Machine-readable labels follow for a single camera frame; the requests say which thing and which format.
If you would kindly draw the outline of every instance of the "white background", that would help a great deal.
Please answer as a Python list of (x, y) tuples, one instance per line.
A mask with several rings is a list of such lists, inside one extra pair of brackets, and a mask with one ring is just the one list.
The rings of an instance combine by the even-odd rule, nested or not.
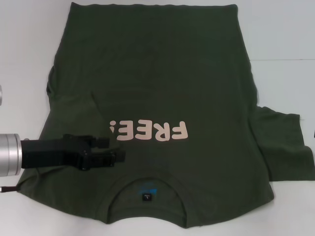
[[(49, 112), (46, 83), (70, 0), (0, 0), (0, 133), (37, 139)], [(237, 4), (259, 104), (301, 115), (315, 150), (314, 0), (78, 0), (78, 4)], [(0, 186), (19, 177), (0, 178)], [(21, 236), (314, 236), (315, 182), (274, 182), (275, 200), (244, 216), (188, 230), (153, 218), (105, 225), (18, 193), (0, 194), (0, 233)]]

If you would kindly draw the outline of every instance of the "fabric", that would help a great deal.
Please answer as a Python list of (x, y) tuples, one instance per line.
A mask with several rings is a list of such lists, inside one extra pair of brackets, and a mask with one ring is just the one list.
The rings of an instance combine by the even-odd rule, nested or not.
[[(111, 137), (113, 168), (25, 170), (21, 193), (110, 224), (189, 228), (273, 200), (269, 181), (315, 180), (298, 115), (257, 106), (237, 6), (72, 4), (41, 139)], [(144, 201), (144, 195), (150, 201)]]

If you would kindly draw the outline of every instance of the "silver cylinder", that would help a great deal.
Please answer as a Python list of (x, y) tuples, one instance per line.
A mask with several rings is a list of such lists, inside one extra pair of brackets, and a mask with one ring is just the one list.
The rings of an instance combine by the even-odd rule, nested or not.
[(0, 177), (20, 173), (22, 146), (18, 134), (0, 134)]
[(2, 87), (0, 85), (0, 106), (1, 106), (1, 104), (2, 104)]

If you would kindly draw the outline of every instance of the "green t-shirt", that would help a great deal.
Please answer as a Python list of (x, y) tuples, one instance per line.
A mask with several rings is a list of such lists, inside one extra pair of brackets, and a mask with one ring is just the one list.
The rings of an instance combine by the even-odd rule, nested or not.
[(126, 151), (113, 168), (24, 171), (21, 193), (66, 213), (188, 228), (268, 203), (269, 181), (315, 180), (299, 116), (256, 105), (235, 5), (73, 3), (47, 93), (41, 139), (112, 137)]

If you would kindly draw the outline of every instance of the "white lettering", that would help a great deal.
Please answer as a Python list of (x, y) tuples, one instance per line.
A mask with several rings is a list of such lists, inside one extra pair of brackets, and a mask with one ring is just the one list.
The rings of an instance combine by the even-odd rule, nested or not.
[(116, 124), (116, 121), (112, 120), (111, 122), (109, 122), (109, 124), (112, 125), (109, 128), (114, 133), (114, 129), (115, 129), (114, 125)]
[(126, 135), (118, 135), (117, 140), (126, 141), (133, 139), (133, 122), (131, 120), (122, 120), (121, 125), (126, 125), (124, 128), (119, 128), (119, 133), (127, 133)]
[(158, 141), (161, 141), (161, 142), (169, 141), (170, 131), (169, 131), (169, 124), (168, 123), (164, 123), (164, 128), (157, 123), (154, 124), (153, 127), (155, 129), (157, 129), (156, 139)]
[(149, 140), (152, 138), (152, 121), (146, 119), (140, 119), (139, 124), (144, 124), (145, 126), (137, 127), (140, 132), (145, 132), (145, 134), (136, 134), (136, 139)]
[(174, 127), (172, 130), (174, 132), (181, 132), (181, 134), (173, 134), (172, 139), (186, 139), (186, 138), (188, 138), (188, 132), (186, 129), (185, 122), (183, 122), (183, 121), (179, 122), (179, 127)]

